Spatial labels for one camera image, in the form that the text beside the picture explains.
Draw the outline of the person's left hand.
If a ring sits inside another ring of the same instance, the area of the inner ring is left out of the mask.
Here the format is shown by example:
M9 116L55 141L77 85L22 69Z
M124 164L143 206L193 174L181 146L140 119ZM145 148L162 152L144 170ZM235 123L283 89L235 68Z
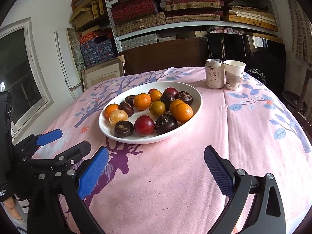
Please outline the person's left hand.
M16 219L16 220L23 220L23 217L18 212L17 208L15 207L15 202L12 197L8 198L3 202L5 209L9 213L9 215Z

